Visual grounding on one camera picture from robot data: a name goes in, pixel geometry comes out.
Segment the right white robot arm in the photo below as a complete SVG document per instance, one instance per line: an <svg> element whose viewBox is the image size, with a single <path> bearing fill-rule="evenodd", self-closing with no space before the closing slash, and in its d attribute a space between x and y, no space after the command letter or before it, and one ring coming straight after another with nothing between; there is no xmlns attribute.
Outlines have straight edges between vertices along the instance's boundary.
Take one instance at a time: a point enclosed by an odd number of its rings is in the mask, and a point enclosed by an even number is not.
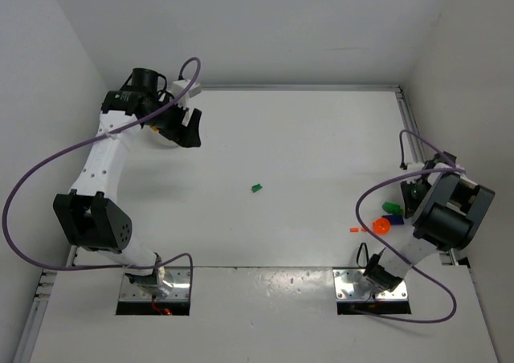
<svg viewBox="0 0 514 363"><path fill-rule="evenodd" d="M466 248L495 197L493 190L452 172L402 181L401 192L413 233L396 251L384 249L370 258L363 280L372 292L393 291L430 255Z"/></svg>

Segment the small green lego piece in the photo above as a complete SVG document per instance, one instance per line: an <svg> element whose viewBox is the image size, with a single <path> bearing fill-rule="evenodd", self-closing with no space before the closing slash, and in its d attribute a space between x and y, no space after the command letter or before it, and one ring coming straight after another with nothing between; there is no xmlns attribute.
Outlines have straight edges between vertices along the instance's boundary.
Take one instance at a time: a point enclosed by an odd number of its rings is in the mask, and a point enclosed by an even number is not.
<svg viewBox="0 0 514 363"><path fill-rule="evenodd" d="M261 185L261 184L256 184L256 185L253 185L253 186L251 187L251 191L252 191L253 193L256 193L256 192L260 191L262 188L263 188L263 187L262 187L262 185Z"/></svg>

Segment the orange round lego piece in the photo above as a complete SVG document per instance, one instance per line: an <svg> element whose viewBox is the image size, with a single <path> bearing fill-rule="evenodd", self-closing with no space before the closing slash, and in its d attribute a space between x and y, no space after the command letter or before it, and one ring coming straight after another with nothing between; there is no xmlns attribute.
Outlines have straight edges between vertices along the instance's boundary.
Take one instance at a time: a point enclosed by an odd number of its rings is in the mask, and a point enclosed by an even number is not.
<svg viewBox="0 0 514 363"><path fill-rule="evenodd" d="M377 235L385 235L390 231L391 223L385 218L378 218L373 222L373 232Z"/></svg>

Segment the dark green lego brick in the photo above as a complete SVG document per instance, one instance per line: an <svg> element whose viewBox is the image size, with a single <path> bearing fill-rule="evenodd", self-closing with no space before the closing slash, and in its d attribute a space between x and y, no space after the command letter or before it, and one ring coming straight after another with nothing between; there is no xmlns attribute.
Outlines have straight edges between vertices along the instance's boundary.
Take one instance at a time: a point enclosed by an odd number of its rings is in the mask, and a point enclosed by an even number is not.
<svg viewBox="0 0 514 363"><path fill-rule="evenodd" d="M384 202L381 208L387 213L392 215L403 215L403 209L400 205L393 202Z"/></svg>

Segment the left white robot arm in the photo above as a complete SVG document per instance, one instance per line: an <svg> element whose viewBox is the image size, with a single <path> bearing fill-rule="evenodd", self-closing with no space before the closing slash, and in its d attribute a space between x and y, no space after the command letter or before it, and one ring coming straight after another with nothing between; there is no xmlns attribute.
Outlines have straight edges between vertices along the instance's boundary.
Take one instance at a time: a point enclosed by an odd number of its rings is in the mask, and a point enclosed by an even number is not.
<svg viewBox="0 0 514 363"><path fill-rule="evenodd" d="M120 177L140 131L149 126L183 148L201 144L201 111L188 108L201 91L196 80L180 76L171 88L159 89L161 74L135 68L126 83L104 98L97 131L99 140L67 194L57 194L53 209L68 242L97 252L127 267L130 283L141 290L163 288L161 256L144 247L133 233L132 219L117 205Z"/></svg>

